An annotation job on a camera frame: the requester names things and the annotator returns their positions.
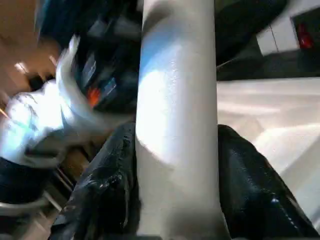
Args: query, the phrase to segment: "white pole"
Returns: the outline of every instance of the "white pole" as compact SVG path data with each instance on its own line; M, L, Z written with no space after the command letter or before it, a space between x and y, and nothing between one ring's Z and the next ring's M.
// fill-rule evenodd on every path
M136 116L138 234L226 236L213 0L145 0Z

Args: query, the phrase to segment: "orange light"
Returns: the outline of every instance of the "orange light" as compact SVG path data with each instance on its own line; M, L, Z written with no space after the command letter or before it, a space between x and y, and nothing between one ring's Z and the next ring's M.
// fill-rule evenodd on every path
M98 88L89 88L87 98L90 106L93 108L99 102L100 90Z
M2 113L2 115L4 115L6 118L9 118L9 116L1 108L0 108L0 113Z

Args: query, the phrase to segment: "blurry object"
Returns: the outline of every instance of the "blurry object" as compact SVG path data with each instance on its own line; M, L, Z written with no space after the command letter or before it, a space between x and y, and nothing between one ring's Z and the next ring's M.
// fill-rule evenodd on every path
M72 35L80 37L72 74L92 108L135 112L142 35L137 1L46 0L38 16L41 38L65 47Z
M113 113L108 112L108 109L100 112L92 108L86 96L81 92L73 74L79 44L80 39L73 37L69 48L61 55L56 69L56 83L59 95L64 100L61 109L65 121L78 134L74 137L84 142L85 138L81 137L83 134L104 135L110 129L129 120L133 116L133 112Z
M57 215L57 210L52 210L46 215L38 212L29 223L26 233L17 236L14 240L47 240L50 235L50 227Z
M22 74L26 74L29 72L29 70L26 67L26 64L23 62L18 62L14 66Z
M296 34L301 49L311 49L314 46L314 41L310 33L307 31L305 24L301 23L298 25Z
M131 233L130 209L139 202L137 190L135 124L127 123L114 131L81 175L50 240Z
M14 41L11 37L7 36L3 36L0 34L0 42L4 45L4 46L14 46L17 45L17 42Z
M53 63L53 65L57 66L57 60L52 55L49 56L50 61Z
M5 118L9 118L9 116L5 113L5 111L3 111L1 108L0 108L0 113L5 117Z
M84 152L74 147L68 151L65 160L61 163L61 168L76 182L88 165L89 160Z
M294 15L291 22L301 49L320 47L320 7Z
M10 101L10 97L8 96L8 94L6 94L6 92L4 92L3 90L0 90L1 107L5 107L9 101Z
M25 232L34 213L49 204L43 193L64 155L64 149L54 144L38 147L61 126L52 84L47 83L43 91L14 96L1 120L0 219L5 222L1 237Z
M257 35L262 54L282 53L300 48L297 38L297 25L306 23L312 39L317 42L319 32L319 14L316 10L320 7L318 0L291 0L288 7L264 31Z
M53 80L53 79L55 79L55 77L51 73L46 72L44 74L44 80L45 81L50 81L50 80Z
M41 76L35 75L27 75L27 81L31 88L31 92L37 91L42 88L44 85L44 81L42 80Z

